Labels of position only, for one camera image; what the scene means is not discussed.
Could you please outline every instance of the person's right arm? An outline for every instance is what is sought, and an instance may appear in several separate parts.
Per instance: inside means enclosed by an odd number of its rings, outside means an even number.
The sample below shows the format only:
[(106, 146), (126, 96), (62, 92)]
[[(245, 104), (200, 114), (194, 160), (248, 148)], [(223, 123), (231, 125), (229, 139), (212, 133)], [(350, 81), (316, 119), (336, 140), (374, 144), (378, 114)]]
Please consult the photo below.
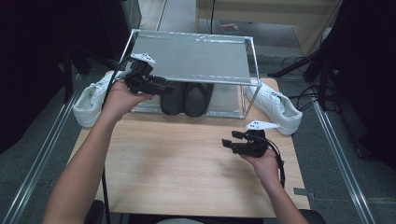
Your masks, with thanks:
[(279, 223), (308, 223), (280, 184), (276, 154), (272, 149), (268, 148), (260, 158), (241, 157), (253, 165), (256, 175), (271, 200)]

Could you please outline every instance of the human arm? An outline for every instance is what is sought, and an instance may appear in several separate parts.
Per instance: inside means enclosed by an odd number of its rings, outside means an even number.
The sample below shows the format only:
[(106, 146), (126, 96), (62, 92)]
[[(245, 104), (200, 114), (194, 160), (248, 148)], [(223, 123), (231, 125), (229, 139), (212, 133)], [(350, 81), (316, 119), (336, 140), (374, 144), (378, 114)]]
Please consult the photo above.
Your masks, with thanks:
[(148, 94), (131, 94), (116, 82), (87, 138), (59, 177), (47, 203), (43, 223), (83, 223), (105, 166), (106, 154), (116, 123)]
[(241, 157), (253, 165), (256, 175), (271, 200), (279, 223), (308, 223), (280, 184), (276, 154), (272, 149), (268, 148), (260, 158)]

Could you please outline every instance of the forearm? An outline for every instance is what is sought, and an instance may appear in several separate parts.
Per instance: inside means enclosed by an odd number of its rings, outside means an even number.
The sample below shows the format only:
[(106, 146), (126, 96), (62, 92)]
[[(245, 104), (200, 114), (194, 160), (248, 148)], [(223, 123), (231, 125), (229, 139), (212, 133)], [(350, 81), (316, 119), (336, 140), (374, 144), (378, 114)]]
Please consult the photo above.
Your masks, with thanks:
[(106, 154), (116, 121), (103, 118), (96, 121), (84, 143), (52, 191), (44, 223), (62, 220), (84, 220), (98, 189), (104, 170)]
[(279, 181), (262, 185), (271, 200), (279, 223), (308, 223)]

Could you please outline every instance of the gray floor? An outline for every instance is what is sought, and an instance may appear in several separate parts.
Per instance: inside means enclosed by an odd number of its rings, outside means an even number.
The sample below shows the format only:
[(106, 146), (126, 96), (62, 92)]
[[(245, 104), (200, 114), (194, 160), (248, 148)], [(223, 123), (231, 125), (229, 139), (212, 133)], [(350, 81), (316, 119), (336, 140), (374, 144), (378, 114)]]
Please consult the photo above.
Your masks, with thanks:
[[(194, 10), (194, 2), (192, 0), (166, 1), (163, 20), (158, 27), (162, 31), (193, 32), (194, 17), (191, 15), (191, 11)], [(148, 20), (151, 18), (149, 13), (145, 14), (142, 11), (142, 14)], [(214, 34), (224, 34), (217, 22), (213, 24)], [(263, 77), (266, 76), (265, 74), (280, 70), (282, 66), (293, 63), (294, 58), (288, 57), (301, 56), (296, 39), (289, 26), (242, 22), (236, 22), (235, 24), (240, 30), (236, 35), (251, 35), (254, 37)], [(142, 29), (150, 29), (149, 25), (150, 22), (147, 23), (147, 26), (142, 26)], [(208, 33), (206, 21), (200, 21), (200, 32)], [(106, 71), (102, 65), (96, 62), (92, 62), (92, 67), (94, 69), (90, 75), (80, 79), (81, 86), (77, 89), (78, 94), (90, 83), (99, 80)], [(307, 87), (307, 83), (302, 79), (302, 74), (302, 71), (296, 70), (290, 75), (278, 78), (280, 90), (287, 96), (300, 94)], [(46, 137), (51, 132), (51, 126), (57, 119), (59, 112), (63, 109), (63, 97), (64, 92), (61, 90), (35, 120), (22, 140), (0, 155), (1, 220), (6, 216), (22, 181), (28, 175), (43, 144), (48, 142), (46, 142)], [(332, 128), (342, 146), (347, 161), (369, 202), (376, 223), (394, 223), (394, 220), (396, 220), (396, 213), (394, 212), (396, 211), (395, 172), (381, 161), (359, 159), (356, 147), (342, 118), (335, 112), (326, 112), (326, 115), (330, 118)], [(62, 131), (56, 136), (48, 162), (35, 183), (33, 192), (30, 192), (31, 195), (29, 193), (25, 196), (29, 200), (20, 214), (18, 223), (40, 223), (50, 191), (67, 163), (79, 131), (80, 127), (74, 116), (69, 114)], [(320, 212), (327, 223), (361, 223), (345, 179), (334, 158), (332, 147), (313, 106), (304, 111), (301, 126), (292, 139), (311, 208)], [(121, 216), (118, 214), (112, 216), (113, 222), (120, 221)], [(126, 219), (124, 217), (120, 223), (125, 223)], [(276, 223), (269, 218), (264, 221), (265, 223)]]

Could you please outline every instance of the floor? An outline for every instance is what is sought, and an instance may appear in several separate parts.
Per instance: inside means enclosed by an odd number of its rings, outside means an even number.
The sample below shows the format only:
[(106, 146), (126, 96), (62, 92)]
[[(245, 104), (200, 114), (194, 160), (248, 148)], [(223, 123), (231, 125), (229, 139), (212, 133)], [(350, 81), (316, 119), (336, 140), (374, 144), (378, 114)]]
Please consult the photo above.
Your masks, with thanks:
[[(194, 0), (139, 2), (143, 16), (141, 29), (194, 32)], [(213, 24), (213, 33), (223, 35), (219, 23), (214, 21)], [(208, 25), (208, 21), (201, 20), (200, 31), (209, 33)], [(235, 35), (254, 37), (262, 77), (294, 63), (297, 57), (302, 56), (289, 26), (243, 22), (235, 22), (235, 25), (239, 28), (239, 33)], [(79, 76), (74, 71), (76, 95), (80, 95), (90, 83), (99, 80), (106, 71), (97, 62), (92, 62), (92, 68), (92, 73), (87, 77)], [(278, 78), (280, 90), (290, 98), (299, 95), (309, 84), (303, 81), (303, 73), (304, 67), (301, 67)], [(0, 219), (5, 218), (14, 198), (19, 196), (21, 199), (15, 203), (21, 203), (19, 207), (24, 209), (11, 211), (17, 211), (14, 220), (18, 221), (15, 223), (40, 222), (51, 188), (66, 165), (80, 130), (70, 114), (70, 105), (63, 105), (62, 100), (63, 92), (60, 91), (22, 140), (0, 155)], [(301, 105), (310, 101), (304, 99)], [(62, 128), (57, 134), (51, 129), (54, 123)], [(47, 138), (49, 133), (52, 133), (50, 140)], [(304, 111), (303, 121), (292, 139), (311, 208), (320, 212), (327, 223), (394, 223), (395, 172), (381, 161), (358, 158), (347, 127), (337, 113), (323, 113), (315, 105), (309, 107)], [(31, 175), (31, 164), (41, 155), (43, 148), (50, 149), (49, 155), (44, 155), (45, 166), (33, 174), (38, 175), (37, 178), (29, 179), (26, 176)], [(343, 160), (346, 160), (347, 167), (343, 167)], [(351, 188), (348, 184), (350, 181), (358, 183), (358, 186)], [(23, 182), (28, 182), (32, 187), (21, 189)], [(364, 219), (364, 214), (356, 205), (356, 198), (352, 196), (356, 189), (360, 190), (357, 193), (367, 202), (373, 218)], [(127, 216), (112, 214), (113, 222), (127, 223), (127, 219)], [(264, 223), (276, 221), (266, 218)]]

